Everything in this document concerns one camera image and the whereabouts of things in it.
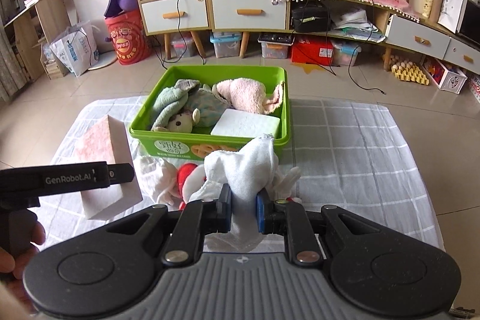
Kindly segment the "white cloth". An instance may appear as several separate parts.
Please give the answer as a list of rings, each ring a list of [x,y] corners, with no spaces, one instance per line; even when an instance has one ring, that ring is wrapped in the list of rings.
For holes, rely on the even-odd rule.
[[[248,253],[263,240],[256,222],[256,196],[266,189],[273,199],[287,199],[301,177],[298,167],[283,174],[278,156],[273,151],[270,135],[256,137],[238,152],[216,150],[205,157],[203,164],[193,169],[181,186],[185,203],[213,201],[222,187],[229,185],[232,193],[231,230],[210,234],[206,248],[210,252]]]

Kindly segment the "Santa Claus plush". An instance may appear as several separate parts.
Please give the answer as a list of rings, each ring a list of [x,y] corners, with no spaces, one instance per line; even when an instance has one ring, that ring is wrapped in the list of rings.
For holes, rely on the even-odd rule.
[[[183,210],[191,196],[199,191],[206,182],[204,165],[185,163],[176,173],[178,192],[181,198],[180,210]]]

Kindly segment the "white foam block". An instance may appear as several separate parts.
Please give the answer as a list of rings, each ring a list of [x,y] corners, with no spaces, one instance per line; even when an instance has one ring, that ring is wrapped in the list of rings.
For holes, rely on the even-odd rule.
[[[212,136],[256,138],[264,134],[276,136],[281,120],[272,115],[259,115],[227,109],[211,130]]]

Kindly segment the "pink plush pig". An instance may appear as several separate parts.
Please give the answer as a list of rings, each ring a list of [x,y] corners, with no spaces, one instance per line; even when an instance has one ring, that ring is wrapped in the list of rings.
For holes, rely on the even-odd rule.
[[[222,80],[214,84],[211,90],[215,97],[234,110],[270,115],[282,105],[284,83],[276,85],[269,96],[263,83],[248,78]]]

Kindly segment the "mouse doll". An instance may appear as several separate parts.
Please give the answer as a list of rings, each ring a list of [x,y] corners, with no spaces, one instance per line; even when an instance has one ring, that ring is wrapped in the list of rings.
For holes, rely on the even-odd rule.
[[[202,85],[189,93],[184,108],[174,115],[166,128],[152,132],[191,133],[195,127],[213,127],[230,106],[212,93],[208,85]]]

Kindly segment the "grey checked table cloth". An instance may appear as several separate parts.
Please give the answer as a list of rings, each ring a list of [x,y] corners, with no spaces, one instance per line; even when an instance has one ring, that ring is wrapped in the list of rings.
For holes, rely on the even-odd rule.
[[[61,142],[53,164],[74,162],[83,135],[110,115],[128,126],[146,96],[98,100],[85,106]],[[339,100],[295,100],[291,136],[281,152],[283,173],[297,166],[293,188],[305,209],[333,204],[444,250],[430,196],[411,150],[390,111],[379,105]],[[143,200],[113,219],[87,220],[80,193],[46,196],[35,210],[46,229],[41,249],[101,227],[153,203],[149,180],[140,179]]]

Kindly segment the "green plastic storage bin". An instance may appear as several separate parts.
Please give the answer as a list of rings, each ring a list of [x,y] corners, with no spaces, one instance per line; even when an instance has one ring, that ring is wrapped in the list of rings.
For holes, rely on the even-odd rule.
[[[151,156],[202,160],[238,151],[268,133],[280,153],[290,140],[286,71],[262,66],[174,66],[129,127]]]

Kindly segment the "white paper shopping bag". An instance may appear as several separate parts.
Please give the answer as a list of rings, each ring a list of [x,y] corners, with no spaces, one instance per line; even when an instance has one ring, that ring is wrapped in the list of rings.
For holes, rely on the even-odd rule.
[[[67,28],[49,46],[53,54],[75,77],[98,63],[99,51],[94,37],[96,27],[89,21]]]

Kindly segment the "red box under cabinet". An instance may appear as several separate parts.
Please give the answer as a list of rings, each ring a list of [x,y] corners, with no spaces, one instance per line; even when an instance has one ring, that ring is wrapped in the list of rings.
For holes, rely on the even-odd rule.
[[[291,48],[293,63],[330,66],[333,61],[334,47],[324,37],[297,35]]]

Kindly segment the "clear storage box blue lid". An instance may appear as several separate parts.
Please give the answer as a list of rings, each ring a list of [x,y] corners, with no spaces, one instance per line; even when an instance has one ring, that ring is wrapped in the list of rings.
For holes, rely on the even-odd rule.
[[[240,54],[242,42],[240,32],[212,32],[210,43],[214,46],[217,58],[237,57]]]

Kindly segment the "yellow egg tray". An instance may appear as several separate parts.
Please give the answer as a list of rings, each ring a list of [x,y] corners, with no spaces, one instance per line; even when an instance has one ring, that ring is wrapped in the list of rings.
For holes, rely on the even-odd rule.
[[[428,86],[430,80],[422,69],[413,62],[396,62],[391,65],[391,73],[396,79]]]

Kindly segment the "wooden desk at left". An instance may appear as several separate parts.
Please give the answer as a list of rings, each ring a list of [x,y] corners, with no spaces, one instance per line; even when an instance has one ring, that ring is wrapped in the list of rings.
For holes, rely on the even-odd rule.
[[[67,0],[1,0],[1,99],[47,73],[42,48],[71,26]]]

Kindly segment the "white patterned toy box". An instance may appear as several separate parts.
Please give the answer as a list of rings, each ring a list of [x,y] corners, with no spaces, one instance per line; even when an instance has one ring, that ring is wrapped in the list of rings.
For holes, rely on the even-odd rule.
[[[431,56],[425,56],[422,67],[437,87],[448,93],[459,95],[467,81],[467,75],[460,68]]]

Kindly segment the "wooden cabinet with white drawers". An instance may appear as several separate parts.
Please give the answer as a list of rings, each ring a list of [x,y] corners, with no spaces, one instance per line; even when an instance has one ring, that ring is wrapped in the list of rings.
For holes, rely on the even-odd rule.
[[[479,72],[479,48],[444,27],[420,17],[416,23],[392,10],[348,0],[137,0],[145,34],[162,35],[168,44],[175,32],[241,32],[246,48],[251,32],[294,32],[290,25],[293,6],[320,1],[334,7],[368,7],[374,27],[382,34],[384,58],[393,49],[409,50],[443,60],[473,73]]]

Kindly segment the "black microwave oven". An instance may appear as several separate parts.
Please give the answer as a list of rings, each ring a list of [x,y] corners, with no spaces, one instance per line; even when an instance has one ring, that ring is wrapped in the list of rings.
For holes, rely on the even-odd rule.
[[[457,21],[456,34],[480,44],[480,7],[472,0],[463,0]]]

